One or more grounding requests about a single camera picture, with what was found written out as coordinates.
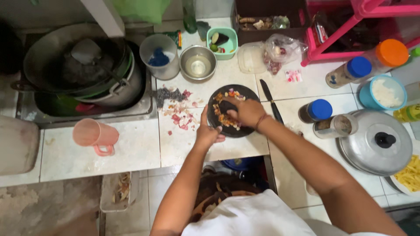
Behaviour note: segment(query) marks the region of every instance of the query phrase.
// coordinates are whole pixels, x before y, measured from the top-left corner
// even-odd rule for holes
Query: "person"
[[[223,142],[222,127],[207,125],[206,106],[193,148],[167,190],[151,236],[264,235],[264,236],[403,236],[404,231],[332,157],[271,118],[254,100],[224,98],[238,112],[227,113],[265,135],[319,194],[332,226],[299,218],[272,190],[254,196],[228,197],[200,221],[191,223],[206,153]]]

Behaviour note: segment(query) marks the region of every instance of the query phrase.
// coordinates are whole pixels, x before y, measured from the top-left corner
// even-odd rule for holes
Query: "blue lid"
[[[370,74],[372,64],[364,57],[355,57],[347,63],[347,70],[352,76],[362,78]]]
[[[333,114],[333,108],[324,99],[317,99],[309,104],[308,112],[312,119],[320,121],[330,118]]]

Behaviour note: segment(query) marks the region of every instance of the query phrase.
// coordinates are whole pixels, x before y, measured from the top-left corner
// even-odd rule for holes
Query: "water in bowl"
[[[188,58],[185,63],[185,70],[192,77],[206,77],[211,73],[211,63],[206,57],[195,55]]]

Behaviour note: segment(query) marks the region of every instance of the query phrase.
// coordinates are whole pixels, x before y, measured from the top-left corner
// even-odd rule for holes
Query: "knife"
[[[270,90],[268,89],[267,83],[262,79],[260,79],[260,83],[264,91],[265,97],[271,103],[271,109],[273,110],[274,118],[276,118],[276,120],[278,120],[280,123],[284,124],[283,119],[281,118],[280,112],[278,111],[277,106],[273,101],[273,97],[271,96]]]

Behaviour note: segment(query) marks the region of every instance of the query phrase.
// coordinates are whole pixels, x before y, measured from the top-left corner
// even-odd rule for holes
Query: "yellow fries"
[[[418,155],[411,157],[410,163],[394,177],[406,186],[410,192],[420,191],[420,159]]]

